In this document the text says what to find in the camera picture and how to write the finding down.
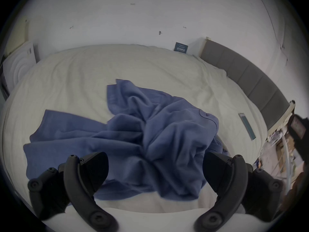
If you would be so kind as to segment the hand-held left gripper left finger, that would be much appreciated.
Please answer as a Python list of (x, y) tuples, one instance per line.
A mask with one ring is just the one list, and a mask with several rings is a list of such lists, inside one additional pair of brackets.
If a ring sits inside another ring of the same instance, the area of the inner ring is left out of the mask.
[(100, 208), (94, 194), (109, 172), (106, 153), (92, 153), (79, 158), (70, 155), (58, 169), (50, 167), (28, 182), (31, 205), (37, 218), (48, 220), (65, 212), (72, 204), (76, 212), (97, 232), (116, 232), (116, 219)]

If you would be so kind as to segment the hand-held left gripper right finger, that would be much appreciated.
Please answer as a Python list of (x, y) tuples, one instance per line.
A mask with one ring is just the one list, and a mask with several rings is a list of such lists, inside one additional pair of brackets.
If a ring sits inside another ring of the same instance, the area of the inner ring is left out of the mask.
[(274, 220), (283, 191), (281, 180), (263, 169), (253, 170), (239, 154), (231, 158), (221, 153), (205, 153), (203, 174), (218, 197), (215, 205), (195, 221), (196, 232), (219, 230), (240, 205), (245, 214), (263, 222)]

